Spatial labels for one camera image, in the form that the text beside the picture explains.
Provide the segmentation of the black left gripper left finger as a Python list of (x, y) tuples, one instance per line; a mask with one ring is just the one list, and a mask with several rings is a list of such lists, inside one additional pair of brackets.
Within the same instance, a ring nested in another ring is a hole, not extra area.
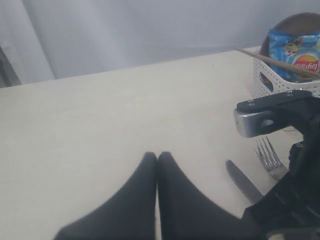
[(157, 157), (143, 155), (127, 182), (104, 204), (59, 230), (57, 240), (154, 240)]

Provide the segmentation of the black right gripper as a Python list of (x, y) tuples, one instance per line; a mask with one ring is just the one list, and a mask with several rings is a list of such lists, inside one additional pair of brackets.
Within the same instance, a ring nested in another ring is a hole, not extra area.
[(320, 99), (312, 96), (274, 110), (302, 134), (302, 147), (291, 147), (288, 172), (242, 218), (254, 222), (262, 240), (273, 234), (319, 239)]

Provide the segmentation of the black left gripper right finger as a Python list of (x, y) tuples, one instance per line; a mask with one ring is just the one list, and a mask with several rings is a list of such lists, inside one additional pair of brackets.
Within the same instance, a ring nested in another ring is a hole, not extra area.
[(250, 220), (241, 220), (206, 197), (170, 152), (157, 161), (161, 236), (164, 240), (262, 240)]

